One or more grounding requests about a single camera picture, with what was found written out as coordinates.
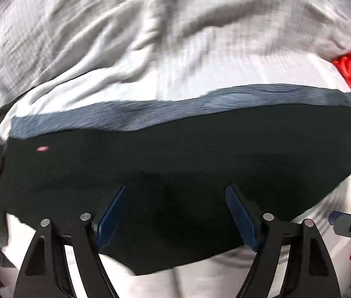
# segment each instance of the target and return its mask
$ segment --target white cloth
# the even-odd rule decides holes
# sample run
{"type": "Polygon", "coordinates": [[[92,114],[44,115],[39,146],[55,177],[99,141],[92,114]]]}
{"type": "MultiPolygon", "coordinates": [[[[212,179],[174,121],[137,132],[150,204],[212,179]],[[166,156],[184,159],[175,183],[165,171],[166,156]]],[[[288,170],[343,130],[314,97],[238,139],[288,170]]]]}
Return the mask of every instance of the white cloth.
{"type": "Polygon", "coordinates": [[[351,0],[0,0],[0,108],[31,89],[5,125],[15,112],[240,84],[350,91],[311,61],[350,50],[351,0]]]}
{"type": "MultiPolygon", "coordinates": [[[[332,258],[342,296],[349,297],[351,238],[334,234],[328,222],[329,214],[333,210],[351,214],[351,175],[320,203],[294,221],[300,223],[305,218],[315,221],[332,258]]],[[[17,268],[20,268],[33,238],[34,230],[20,223],[12,215],[8,216],[8,229],[9,244],[2,251],[17,268]]],[[[77,296],[78,298],[85,297],[73,250],[68,247],[66,252],[77,296]]],[[[287,247],[281,252],[280,264],[269,297],[274,297],[280,291],[286,271],[287,252],[287,247]]],[[[250,248],[243,247],[205,261],[177,267],[175,270],[136,277],[125,266],[107,256],[100,255],[120,298],[180,298],[180,294],[181,298],[234,298],[242,286],[254,256],[250,248]]]]}

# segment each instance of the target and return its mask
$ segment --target silver bolt head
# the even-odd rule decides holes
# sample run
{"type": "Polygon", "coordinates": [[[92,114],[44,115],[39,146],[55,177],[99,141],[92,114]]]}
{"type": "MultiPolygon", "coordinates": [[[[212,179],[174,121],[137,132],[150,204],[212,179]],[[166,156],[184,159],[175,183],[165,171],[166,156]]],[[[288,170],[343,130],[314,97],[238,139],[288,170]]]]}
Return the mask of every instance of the silver bolt head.
{"type": "Polygon", "coordinates": [[[50,220],[49,219],[44,219],[40,222],[40,225],[43,227],[46,227],[47,225],[50,224],[50,220]]]}
{"type": "Polygon", "coordinates": [[[315,223],[313,222],[313,220],[310,220],[310,219],[306,219],[304,221],[304,224],[308,227],[313,227],[315,225],[315,223]]]}
{"type": "Polygon", "coordinates": [[[80,216],[80,219],[81,219],[82,221],[88,221],[90,218],[91,218],[91,214],[90,214],[90,213],[83,213],[83,214],[81,214],[81,216],[80,216]]]}
{"type": "Polygon", "coordinates": [[[274,219],[274,216],[271,213],[265,213],[263,215],[263,218],[264,218],[264,220],[270,222],[270,221],[272,221],[274,219]]]}

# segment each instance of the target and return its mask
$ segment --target black bracket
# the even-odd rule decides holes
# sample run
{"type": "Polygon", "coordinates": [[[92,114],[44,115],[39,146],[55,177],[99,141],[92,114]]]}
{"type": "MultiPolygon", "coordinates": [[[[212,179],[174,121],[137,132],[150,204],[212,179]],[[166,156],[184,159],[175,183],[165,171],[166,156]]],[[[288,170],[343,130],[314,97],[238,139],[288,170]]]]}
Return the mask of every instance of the black bracket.
{"type": "Polygon", "coordinates": [[[237,298],[268,296],[284,245],[290,245],[290,253],[279,298],[341,298],[333,263],[312,220],[279,221],[248,201],[236,185],[226,189],[226,201],[242,239],[257,252],[237,298]]]}
{"type": "MultiPolygon", "coordinates": [[[[59,227],[42,220],[23,261],[14,298],[76,298],[64,250],[69,242],[87,297],[118,298],[98,250],[115,232],[125,198],[125,188],[116,189],[109,208],[94,220],[90,213],[59,227]]],[[[226,189],[226,202],[244,242],[257,252],[236,298],[267,298],[285,245],[290,245],[290,254],[279,298],[341,298],[332,261],[312,220],[279,221],[260,211],[237,186],[226,189]]]]}

